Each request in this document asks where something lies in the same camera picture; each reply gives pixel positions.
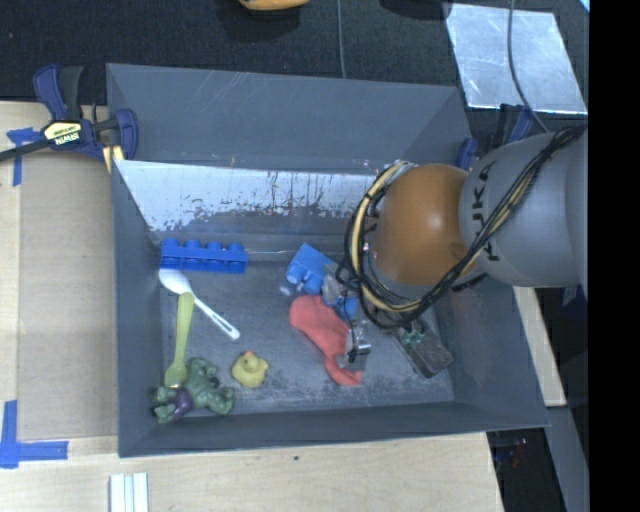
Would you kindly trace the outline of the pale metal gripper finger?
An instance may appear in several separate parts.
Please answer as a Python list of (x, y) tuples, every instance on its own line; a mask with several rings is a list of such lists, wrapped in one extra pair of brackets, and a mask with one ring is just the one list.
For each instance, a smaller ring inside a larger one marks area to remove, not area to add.
[(364, 371), (370, 353), (371, 344), (366, 339), (364, 329), (352, 327), (345, 337), (341, 367), (351, 372)]
[(322, 298), (327, 306), (333, 309), (344, 309), (349, 298), (349, 290), (333, 273), (329, 272), (324, 276)]

